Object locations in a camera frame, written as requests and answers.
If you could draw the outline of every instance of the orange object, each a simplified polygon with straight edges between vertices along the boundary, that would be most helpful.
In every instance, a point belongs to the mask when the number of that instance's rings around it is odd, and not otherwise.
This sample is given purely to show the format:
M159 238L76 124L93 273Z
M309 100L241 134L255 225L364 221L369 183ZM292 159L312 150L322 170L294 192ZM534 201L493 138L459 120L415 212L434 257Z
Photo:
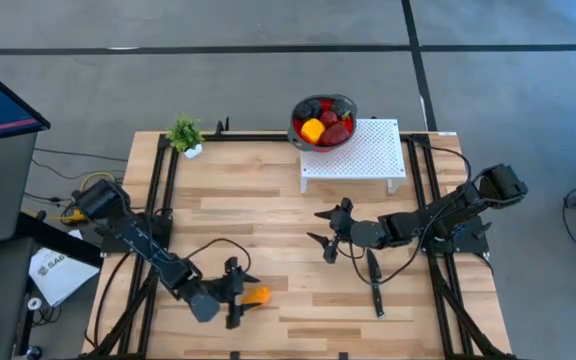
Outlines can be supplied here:
M324 124L318 119L312 118L302 125L301 137L310 144L315 145L324 131L326 131Z
M270 301L272 292L267 286L261 286L253 289L250 293L244 296L241 300L242 304L254 304L259 303L261 305Z

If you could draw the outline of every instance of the white pegboard stand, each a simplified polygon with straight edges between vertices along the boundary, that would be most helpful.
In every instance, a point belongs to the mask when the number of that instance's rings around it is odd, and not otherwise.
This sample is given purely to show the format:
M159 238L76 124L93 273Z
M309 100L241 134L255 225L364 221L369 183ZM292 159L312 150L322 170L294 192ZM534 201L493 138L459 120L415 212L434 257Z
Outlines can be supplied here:
M326 152L301 152L301 193L309 179L384 179L394 193L406 178L396 119L357 119L353 137Z

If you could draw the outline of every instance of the wood plank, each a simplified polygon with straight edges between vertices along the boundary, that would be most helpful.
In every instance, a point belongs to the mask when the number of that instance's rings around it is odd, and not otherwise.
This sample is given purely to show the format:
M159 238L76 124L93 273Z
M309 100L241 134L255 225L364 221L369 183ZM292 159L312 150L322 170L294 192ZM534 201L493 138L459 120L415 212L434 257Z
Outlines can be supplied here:
M135 134L124 180L133 206L146 201L158 136L158 132ZM461 151L456 136L429 136L434 146ZM332 208L343 196L353 200L353 217L358 220L416 210L407 152L408 177L392 195L386 192L385 181L312 181L308 193L302 195L298 155L290 144L281 142L210 142L196 159L180 158L172 200L175 220L171 251L183 256L214 238L234 240L251 255L250 274L261 279L273 294L266 306L246 313L240 328L226 330L225 306L211 322L200 324L187 304L174 300L159 286L149 358L227 358L230 351L240 351L242 358L329 359L337 358L339 352L349 352L351 358L443 358L423 254L381 287L386 317L378 320L370 287L357 278L352 261L339 256L335 265L325 263L320 245L305 235L307 231L332 235L326 221L312 214ZM442 194L465 180L461 159L436 150L433 158ZM418 160L430 201L420 148ZM159 201L166 170L164 165ZM387 275L399 268L415 246L416 240L407 247L375 252L382 272ZM347 244L341 249L349 251ZM206 278L212 278L221 276L223 263L230 256L237 256L246 266L242 251L225 242L215 243L192 260ZM119 258L110 256L101 270L88 327L91 336L101 290ZM466 308L493 343L510 351L490 270L471 255L458 254L455 260ZM110 288L101 317L102 335L123 312L133 262L133 257L126 261ZM366 260L358 260L357 267L367 278ZM131 349L136 348L141 329L141 316L136 319ZM450 322L458 350L451 312Z

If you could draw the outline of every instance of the gray floor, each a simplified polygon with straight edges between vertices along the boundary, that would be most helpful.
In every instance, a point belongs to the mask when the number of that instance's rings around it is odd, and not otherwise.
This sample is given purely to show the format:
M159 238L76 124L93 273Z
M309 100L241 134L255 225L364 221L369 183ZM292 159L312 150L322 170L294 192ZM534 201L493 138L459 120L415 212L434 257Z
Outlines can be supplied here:
M573 0L412 7L422 45L576 43ZM399 1L0 0L0 48L407 41ZM494 222L492 262L514 352L576 359L576 246L561 221L561 199L576 187L576 52L423 59L439 130L460 134L475 169L512 164L530 188L522 204L485 215ZM179 111L201 117L206 129L227 115L234 129L282 129L291 105L319 92L349 95L360 115L425 129L409 53L0 56L0 79L53 123L40 146L109 156L127 157L135 131L161 130ZM124 166L36 159L68 175ZM27 190L67 195L77 185L33 168ZM569 220L576 234L576 211ZM95 287L66 301L62 319L36 329L33 343L50 357L75 356ZM57 334L71 340L57 342Z

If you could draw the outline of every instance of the yellow bell pepper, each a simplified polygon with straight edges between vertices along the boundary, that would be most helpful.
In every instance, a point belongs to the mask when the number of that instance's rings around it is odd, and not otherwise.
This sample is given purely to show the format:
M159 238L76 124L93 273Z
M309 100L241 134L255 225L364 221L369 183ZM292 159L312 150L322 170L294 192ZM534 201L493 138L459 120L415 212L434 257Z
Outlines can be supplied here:
M318 119L312 118L301 127L301 136L309 143L315 145L324 131L326 131L324 124Z

